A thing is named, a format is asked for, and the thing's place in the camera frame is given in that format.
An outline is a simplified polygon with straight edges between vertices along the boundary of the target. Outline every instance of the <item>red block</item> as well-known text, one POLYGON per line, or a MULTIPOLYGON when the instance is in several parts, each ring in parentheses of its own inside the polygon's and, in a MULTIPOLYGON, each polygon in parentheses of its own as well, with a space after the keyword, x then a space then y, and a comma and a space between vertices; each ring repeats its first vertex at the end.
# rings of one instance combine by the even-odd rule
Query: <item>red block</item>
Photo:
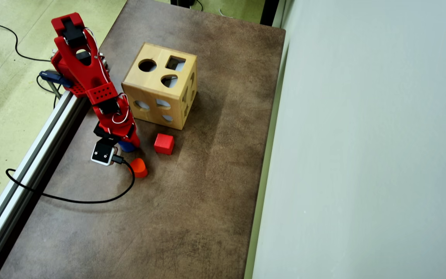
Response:
POLYGON ((156 142, 154 143, 154 150, 156 150, 157 153, 172 155, 174 145, 175 140, 173 139, 173 136, 158 134, 156 142))

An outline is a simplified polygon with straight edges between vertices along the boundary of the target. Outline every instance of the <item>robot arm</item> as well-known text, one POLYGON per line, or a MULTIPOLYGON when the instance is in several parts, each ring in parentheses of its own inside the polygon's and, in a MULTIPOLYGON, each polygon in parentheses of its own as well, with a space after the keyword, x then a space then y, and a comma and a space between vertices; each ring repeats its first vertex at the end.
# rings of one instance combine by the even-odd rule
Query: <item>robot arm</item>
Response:
POLYGON ((55 18, 51 23, 58 35, 55 38, 58 51, 51 63, 72 82, 73 85, 64 86, 65 89, 76 97, 87 97, 91 102, 99 119, 95 134, 113 140, 103 141, 103 145, 105 142, 119 143, 124 152, 138 148, 140 140, 129 101, 125 94, 118 94, 111 82, 94 34, 84 26, 78 13, 55 18))

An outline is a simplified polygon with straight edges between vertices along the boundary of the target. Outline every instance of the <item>white panel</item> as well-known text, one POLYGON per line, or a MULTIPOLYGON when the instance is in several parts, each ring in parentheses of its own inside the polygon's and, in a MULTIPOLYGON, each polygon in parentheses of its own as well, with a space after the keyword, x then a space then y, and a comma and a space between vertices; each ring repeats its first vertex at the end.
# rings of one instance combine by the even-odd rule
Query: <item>white panel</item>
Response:
POLYGON ((446 278, 446 1, 293 5, 254 278, 446 278))

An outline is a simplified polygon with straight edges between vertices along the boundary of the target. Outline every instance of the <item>green floor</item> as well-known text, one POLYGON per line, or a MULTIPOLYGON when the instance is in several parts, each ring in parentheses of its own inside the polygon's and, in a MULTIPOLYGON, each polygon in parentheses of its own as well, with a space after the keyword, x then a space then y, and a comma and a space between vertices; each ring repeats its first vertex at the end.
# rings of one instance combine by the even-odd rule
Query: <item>green floor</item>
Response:
MULTIPOLYGON (((101 43, 126 0, 0 0, 0 24, 15 31, 20 53, 41 59, 51 56, 56 34, 51 19, 78 12, 101 43)), ((205 12, 258 23, 264 0, 200 0, 205 12)), ((196 2, 193 9, 201 9, 196 2)), ((0 194, 53 109, 53 94, 36 85, 37 74, 52 66, 21 58, 14 36, 0 28, 0 194)))

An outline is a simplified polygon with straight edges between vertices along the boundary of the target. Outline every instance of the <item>brown table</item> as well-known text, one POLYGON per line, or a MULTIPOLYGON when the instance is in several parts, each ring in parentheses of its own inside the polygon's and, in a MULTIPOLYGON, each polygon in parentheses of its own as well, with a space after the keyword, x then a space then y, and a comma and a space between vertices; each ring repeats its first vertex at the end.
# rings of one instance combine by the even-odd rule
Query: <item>brown table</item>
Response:
MULTIPOLYGON (((150 0, 127 2, 101 52, 120 83, 143 42, 198 56, 184 130, 137 120, 149 175, 112 203, 41 198, 0 278, 243 277, 285 31, 150 0), (156 154, 157 133, 175 136, 156 154)), ((124 165, 90 161, 89 112, 46 192, 82 200, 122 192, 124 165)))

